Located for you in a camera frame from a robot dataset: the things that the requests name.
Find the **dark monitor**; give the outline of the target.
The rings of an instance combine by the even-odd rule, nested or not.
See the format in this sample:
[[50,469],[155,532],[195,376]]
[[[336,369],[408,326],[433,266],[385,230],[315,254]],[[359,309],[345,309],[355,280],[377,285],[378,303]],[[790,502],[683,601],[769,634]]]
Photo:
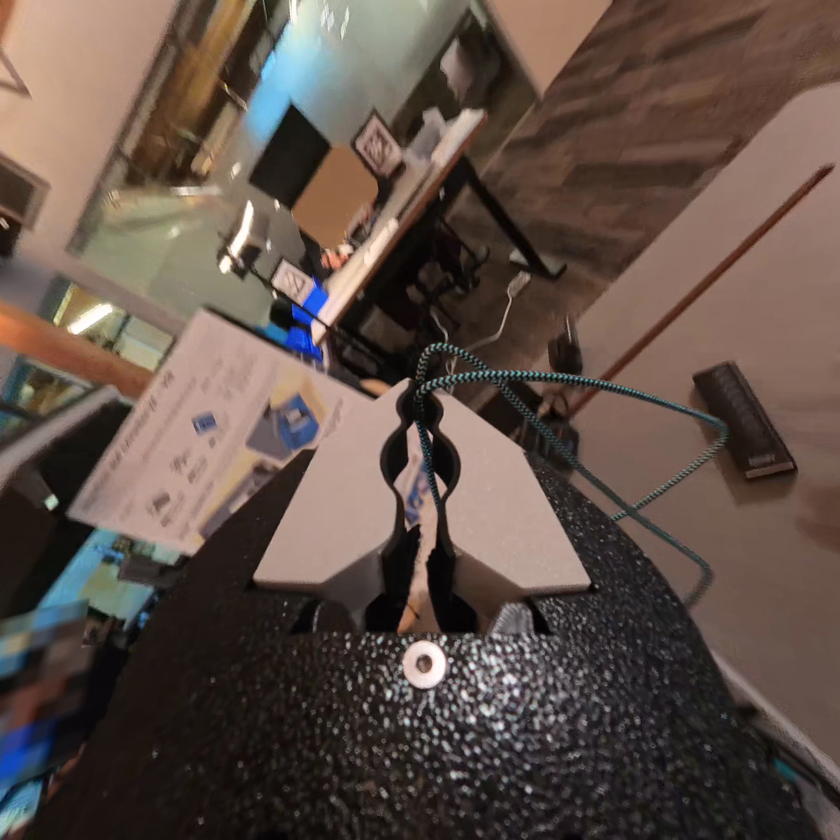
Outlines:
[[2,436],[3,620],[33,612],[91,535],[68,511],[129,413],[115,387],[100,386]]

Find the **wooden post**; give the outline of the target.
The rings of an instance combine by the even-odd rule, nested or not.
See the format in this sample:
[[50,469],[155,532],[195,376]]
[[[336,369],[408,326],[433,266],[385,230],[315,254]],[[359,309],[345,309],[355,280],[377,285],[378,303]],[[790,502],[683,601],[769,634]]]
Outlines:
[[130,399],[140,397],[153,379],[151,371],[5,301],[1,344],[93,385],[113,386]]

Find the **printed marker tag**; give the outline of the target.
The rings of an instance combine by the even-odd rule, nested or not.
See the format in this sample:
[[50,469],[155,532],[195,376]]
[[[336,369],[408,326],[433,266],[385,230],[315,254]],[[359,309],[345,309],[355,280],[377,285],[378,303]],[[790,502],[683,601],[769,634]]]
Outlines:
[[350,145],[364,167],[377,179],[391,180],[404,169],[403,148],[374,108],[353,136]]
[[287,259],[281,259],[270,277],[273,290],[303,307],[316,287],[315,279]]

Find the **wooden edge table black legs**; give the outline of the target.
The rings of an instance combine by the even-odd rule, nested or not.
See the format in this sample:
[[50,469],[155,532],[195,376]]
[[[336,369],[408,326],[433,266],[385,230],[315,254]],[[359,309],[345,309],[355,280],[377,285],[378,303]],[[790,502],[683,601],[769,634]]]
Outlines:
[[549,280],[560,278],[568,263],[539,251],[507,209],[484,183],[467,152],[487,122],[485,109],[465,108],[447,124],[425,169],[417,170],[411,191],[399,185],[378,217],[371,236],[327,282],[328,299],[310,326],[311,339],[321,345],[360,301],[394,249],[425,215],[452,175],[468,187],[513,246],[509,262],[520,270]]

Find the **black USB hub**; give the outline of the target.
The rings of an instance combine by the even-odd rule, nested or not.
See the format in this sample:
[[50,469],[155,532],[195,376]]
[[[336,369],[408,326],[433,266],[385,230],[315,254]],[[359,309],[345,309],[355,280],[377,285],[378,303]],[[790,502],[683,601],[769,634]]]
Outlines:
[[791,451],[735,362],[694,373],[692,381],[709,414],[728,426],[728,451],[744,479],[797,473]]

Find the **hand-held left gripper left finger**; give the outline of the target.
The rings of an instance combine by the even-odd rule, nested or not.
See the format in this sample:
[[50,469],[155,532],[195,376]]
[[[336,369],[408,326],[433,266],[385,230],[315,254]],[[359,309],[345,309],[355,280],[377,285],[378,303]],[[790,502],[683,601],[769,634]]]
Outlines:
[[321,442],[257,566],[258,588],[337,603],[365,631],[399,629],[422,539],[395,487],[413,390],[405,380],[353,409]]

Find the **printed instruction board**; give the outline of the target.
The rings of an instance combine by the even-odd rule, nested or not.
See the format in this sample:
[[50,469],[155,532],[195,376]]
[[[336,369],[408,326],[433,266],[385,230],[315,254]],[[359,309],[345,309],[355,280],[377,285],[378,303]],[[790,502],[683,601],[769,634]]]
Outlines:
[[202,309],[68,510],[95,529],[194,555],[300,453],[374,396]]

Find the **brown cardboard sheet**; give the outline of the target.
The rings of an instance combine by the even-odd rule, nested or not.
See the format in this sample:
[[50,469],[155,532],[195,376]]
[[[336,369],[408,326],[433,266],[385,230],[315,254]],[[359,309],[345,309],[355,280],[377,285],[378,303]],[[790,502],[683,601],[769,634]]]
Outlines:
[[348,146],[331,148],[291,209],[297,226],[324,248],[338,244],[375,202],[375,176]]

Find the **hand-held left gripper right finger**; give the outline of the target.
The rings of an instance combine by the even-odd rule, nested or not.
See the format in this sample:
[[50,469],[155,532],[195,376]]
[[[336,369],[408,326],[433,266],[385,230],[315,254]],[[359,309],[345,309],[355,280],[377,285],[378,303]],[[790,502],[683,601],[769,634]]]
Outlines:
[[592,587],[522,448],[453,396],[427,405],[435,477],[444,493],[427,562],[439,629],[487,630],[509,603]]

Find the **blue plastic bin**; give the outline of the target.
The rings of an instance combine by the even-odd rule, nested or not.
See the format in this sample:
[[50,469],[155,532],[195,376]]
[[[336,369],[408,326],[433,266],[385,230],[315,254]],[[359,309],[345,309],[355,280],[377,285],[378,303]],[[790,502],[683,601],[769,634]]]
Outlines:
[[312,315],[320,314],[329,295],[318,278],[312,276],[309,279],[311,288],[302,308],[292,305],[280,295],[275,297],[264,333],[269,340],[302,359],[322,364],[323,351],[312,338]]

